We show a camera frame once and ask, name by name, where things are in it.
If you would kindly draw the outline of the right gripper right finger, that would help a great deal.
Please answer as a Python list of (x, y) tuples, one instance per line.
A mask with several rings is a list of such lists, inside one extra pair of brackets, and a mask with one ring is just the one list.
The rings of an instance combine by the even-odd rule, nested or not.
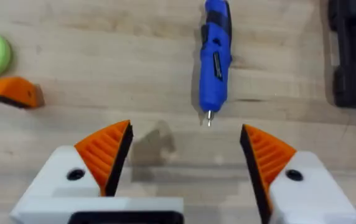
[(248, 124), (240, 145), (262, 224), (356, 224), (356, 208), (314, 153)]

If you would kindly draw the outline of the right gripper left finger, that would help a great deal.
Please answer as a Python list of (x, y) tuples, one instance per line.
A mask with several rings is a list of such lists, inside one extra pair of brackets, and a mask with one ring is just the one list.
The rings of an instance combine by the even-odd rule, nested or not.
[(16, 223), (69, 223), (80, 212), (108, 209), (133, 141), (130, 120), (60, 146), (10, 212)]

